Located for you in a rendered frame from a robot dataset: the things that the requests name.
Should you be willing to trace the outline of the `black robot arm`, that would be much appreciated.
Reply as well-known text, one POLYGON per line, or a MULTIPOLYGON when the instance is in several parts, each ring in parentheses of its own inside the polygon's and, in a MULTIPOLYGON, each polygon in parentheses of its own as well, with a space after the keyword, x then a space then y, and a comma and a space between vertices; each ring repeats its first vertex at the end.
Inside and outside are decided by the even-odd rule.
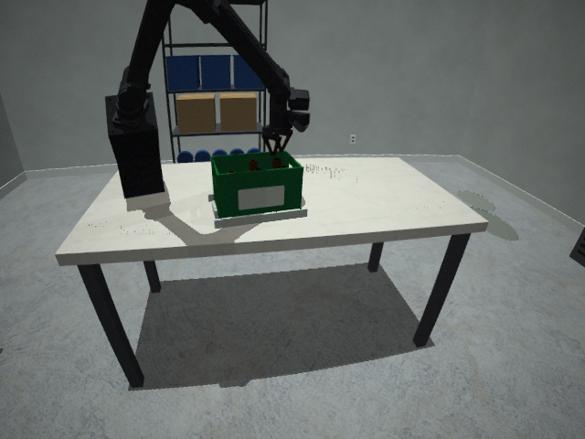
POLYGON ((149 71, 175 4, 191 9, 204 24, 210 23, 239 53, 268 89, 271 110, 287 110, 287 101, 295 101, 288 102, 287 112, 273 113, 274 128, 292 125, 301 133, 306 130, 310 113, 292 111, 308 111, 309 91, 290 87, 289 75, 271 58, 228 0, 147 0, 129 69, 123 71, 113 124, 138 129, 148 106, 149 71))

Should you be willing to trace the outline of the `green crate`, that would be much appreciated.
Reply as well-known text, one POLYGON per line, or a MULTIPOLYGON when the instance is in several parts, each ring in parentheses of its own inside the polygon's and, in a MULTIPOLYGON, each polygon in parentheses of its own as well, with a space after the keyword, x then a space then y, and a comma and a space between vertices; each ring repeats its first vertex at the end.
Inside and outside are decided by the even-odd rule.
POLYGON ((211 168, 219 219, 301 208, 303 166, 286 151, 214 155, 211 168), (292 167, 271 169, 273 158, 292 167), (267 170, 248 171, 251 159, 267 170))

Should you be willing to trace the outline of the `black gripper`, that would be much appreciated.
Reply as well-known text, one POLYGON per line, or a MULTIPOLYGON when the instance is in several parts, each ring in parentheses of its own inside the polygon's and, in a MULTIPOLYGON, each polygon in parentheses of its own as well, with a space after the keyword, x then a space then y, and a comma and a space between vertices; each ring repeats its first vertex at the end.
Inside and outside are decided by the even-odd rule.
POLYGON ((287 145, 288 141, 290 140, 290 138, 293 134, 293 130, 291 130, 291 128, 293 128, 292 125, 288 126, 286 128, 283 128, 283 129, 273 127, 273 113, 274 112, 287 112, 287 110, 285 110, 285 111, 270 110, 270 124, 262 127, 262 131, 264 133, 261 133, 261 137, 262 137, 264 143, 267 145, 271 156, 276 155, 278 148, 279 148, 280 152, 283 152, 285 146, 287 145), (274 134, 273 134, 273 131, 274 131, 274 134), (285 139, 282 147, 281 147, 282 137, 280 135, 286 136, 286 139, 285 139), (273 152, 271 150, 271 145, 270 145, 270 142, 268 139, 275 141, 275 146, 274 146, 273 152))

